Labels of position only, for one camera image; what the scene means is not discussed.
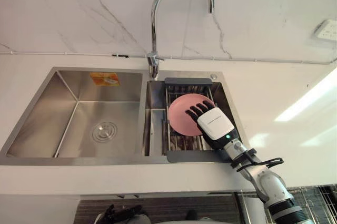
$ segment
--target faucet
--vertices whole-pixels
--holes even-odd
[[[147,54],[148,70],[150,77],[155,79],[158,75],[159,60],[163,60],[158,57],[157,52],[157,40],[156,40],[156,18],[157,9],[161,0],[154,0],[151,10],[151,29],[152,29],[152,51]],[[209,13],[214,12],[214,0],[209,0]]]

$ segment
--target sticker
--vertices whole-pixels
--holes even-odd
[[[96,85],[119,86],[120,84],[116,73],[91,72],[90,77]]]

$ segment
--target drain strainer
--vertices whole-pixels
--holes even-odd
[[[93,139],[96,142],[102,143],[113,139],[117,134],[117,127],[111,122],[102,122],[93,130]]]

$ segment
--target dish rack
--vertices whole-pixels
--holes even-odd
[[[166,149],[169,151],[181,150],[211,150],[202,135],[184,136],[176,132],[169,121],[169,107],[174,100],[182,95],[196,93],[213,100],[211,92],[212,81],[207,78],[166,78],[165,104],[166,104]]]
[[[314,224],[337,224],[336,184],[331,186],[289,188],[288,191],[293,194],[296,202],[302,207],[306,215],[313,220]],[[253,192],[239,193],[239,201],[247,215],[246,197],[257,198],[257,195]],[[251,224],[249,219],[241,221],[241,223]],[[276,223],[272,220],[268,210],[265,211],[265,223]]]

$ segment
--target pink plate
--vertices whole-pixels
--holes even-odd
[[[168,109],[168,119],[171,127],[178,133],[186,136],[201,135],[202,132],[196,126],[192,118],[185,113],[191,106],[195,106],[202,101],[209,101],[214,105],[212,100],[200,94],[186,94],[182,95],[172,102]]]

